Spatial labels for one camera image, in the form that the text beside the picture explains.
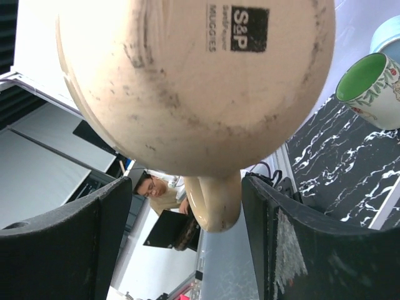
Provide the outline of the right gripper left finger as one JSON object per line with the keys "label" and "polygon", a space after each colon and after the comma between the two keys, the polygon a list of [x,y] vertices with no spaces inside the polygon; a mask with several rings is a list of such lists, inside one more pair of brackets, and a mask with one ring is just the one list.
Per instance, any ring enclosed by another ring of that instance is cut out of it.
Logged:
{"label": "right gripper left finger", "polygon": [[120,177],[1,230],[1,299],[106,299],[132,202]]}

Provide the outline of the beige round mug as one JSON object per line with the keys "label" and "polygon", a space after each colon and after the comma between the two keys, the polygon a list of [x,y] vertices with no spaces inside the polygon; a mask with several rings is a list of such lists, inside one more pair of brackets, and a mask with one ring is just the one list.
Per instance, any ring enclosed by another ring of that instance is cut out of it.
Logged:
{"label": "beige round mug", "polygon": [[61,1],[66,86],[92,128],[180,175],[211,233],[241,211],[241,170],[307,118],[331,65],[333,1]]}

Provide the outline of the person in background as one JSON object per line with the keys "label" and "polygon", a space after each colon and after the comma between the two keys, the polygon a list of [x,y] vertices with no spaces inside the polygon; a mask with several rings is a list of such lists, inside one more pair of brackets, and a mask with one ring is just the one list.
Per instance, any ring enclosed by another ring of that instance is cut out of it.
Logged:
{"label": "person in background", "polygon": [[168,187],[168,183],[144,171],[132,193],[147,198],[153,211],[160,216],[163,211],[179,209],[181,214],[189,215],[191,209],[188,198],[181,202],[176,199],[177,191]]}

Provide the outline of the black laptop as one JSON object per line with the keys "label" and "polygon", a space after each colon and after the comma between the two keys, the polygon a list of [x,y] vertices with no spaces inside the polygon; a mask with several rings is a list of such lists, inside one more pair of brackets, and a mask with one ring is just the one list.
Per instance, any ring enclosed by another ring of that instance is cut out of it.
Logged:
{"label": "black laptop", "polygon": [[189,214],[164,210],[143,245],[196,252],[200,232],[201,228],[191,210]]}

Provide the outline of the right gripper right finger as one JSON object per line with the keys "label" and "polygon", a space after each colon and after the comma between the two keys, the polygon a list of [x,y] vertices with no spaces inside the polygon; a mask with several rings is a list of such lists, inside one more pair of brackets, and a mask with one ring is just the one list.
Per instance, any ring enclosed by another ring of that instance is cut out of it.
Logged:
{"label": "right gripper right finger", "polygon": [[398,299],[399,229],[357,227],[271,187],[242,180],[261,299]]}

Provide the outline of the light blue mug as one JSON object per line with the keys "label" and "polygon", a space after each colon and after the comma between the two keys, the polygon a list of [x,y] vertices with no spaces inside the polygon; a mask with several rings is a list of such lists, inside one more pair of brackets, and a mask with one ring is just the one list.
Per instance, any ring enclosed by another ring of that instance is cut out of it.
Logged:
{"label": "light blue mug", "polygon": [[399,40],[399,16],[394,16],[377,27],[371,38],[369,52],[379,52],[397,40]]}

